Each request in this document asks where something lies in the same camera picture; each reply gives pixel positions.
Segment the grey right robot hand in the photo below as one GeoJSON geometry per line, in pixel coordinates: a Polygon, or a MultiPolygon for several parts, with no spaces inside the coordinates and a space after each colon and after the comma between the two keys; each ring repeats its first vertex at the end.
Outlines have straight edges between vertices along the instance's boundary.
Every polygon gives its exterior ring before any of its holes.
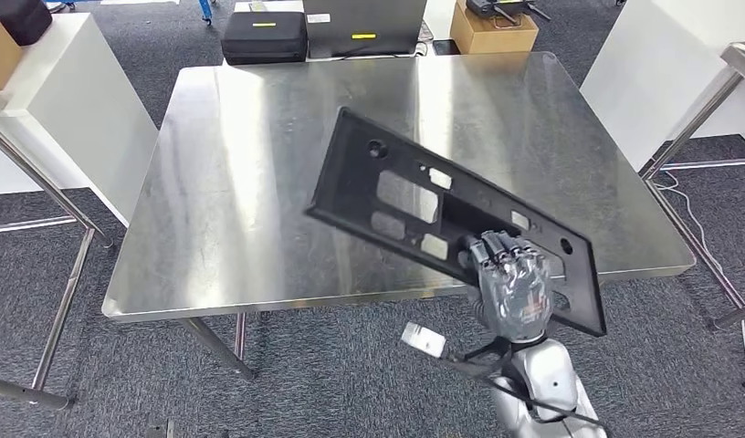
{"type": "Polygon", "coordinates": [[[552,315],[550,266],[529,241],[505,231],[465,239],[477,292],[469,296],[478,320],[513,343],[543,337],[552,315]]]}

